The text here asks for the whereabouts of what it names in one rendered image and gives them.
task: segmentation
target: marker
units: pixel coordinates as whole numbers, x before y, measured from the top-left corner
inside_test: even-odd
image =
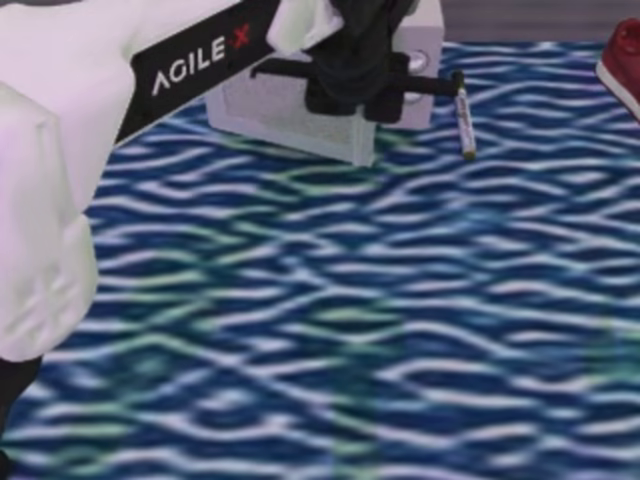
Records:
[[[476,137],[473,132],[473,122],[471,121],[469,98],[467,97],[467,90],[464,88],[464,73],[456,70],[451,75],[451,79],[458,86],[456,117],[458,118],[458,132],[460,133],[462,156],[465,160],[473,160],[476,158]]]

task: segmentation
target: robotic arm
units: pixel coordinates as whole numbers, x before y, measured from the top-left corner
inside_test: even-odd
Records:
[[[83,212],[114,146],[234,75],[257,65],[256,74],[306,78],[311,113],[365,105],[383,123],[406,91],[455,96],[454,80],[412,79],[391,52],[412,2],[0,7],[0,358],[39,357],[86,315],[98,274]],[[274,50],[312,62],[267,59]]]

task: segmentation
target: red x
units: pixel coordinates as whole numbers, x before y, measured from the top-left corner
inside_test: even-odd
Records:
[[[233,31],[233,34],[236,36],[235,40],[230,41],[231,45],[233,45],[233,48],[238,49],[243,45],[249,44],[249,24],[248,23],[245,23],[240,28],[236,28]]]

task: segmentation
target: white robotic arm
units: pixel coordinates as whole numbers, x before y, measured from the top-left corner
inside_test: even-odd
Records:
[[[310,21],[284,32],[293,25],[284,0],[269,35],[277,48],[309,46],[340,28],[335,15],[318,16],[327,12],[321,0],[300,1]],[[0,358],[39,357],[86,315],[98,275],[82,212],[114,145],[204,93],[212,78],[224,81],[220,69],[206,71],[216,61],[228,60],[232,74],[270,53],[264,22],[278,0],[245,2],[262,19],[257,45],[244,45],[254,32],[243,21],[248,10],[235,8],[242,0],[0,8]],[[240,22],[226,26],[235,37],[207,30],[222,12]],[[184,55],[174,58],[177,47]],[[242,47],[246,54],[229,53]]]

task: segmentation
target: blue water surface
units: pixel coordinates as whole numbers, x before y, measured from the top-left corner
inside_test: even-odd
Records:
[[[474,162],[440,99],[371,169],[201,101],[114,152],[16,479],[640,478],[640,127],[601,48],[448,44]]]

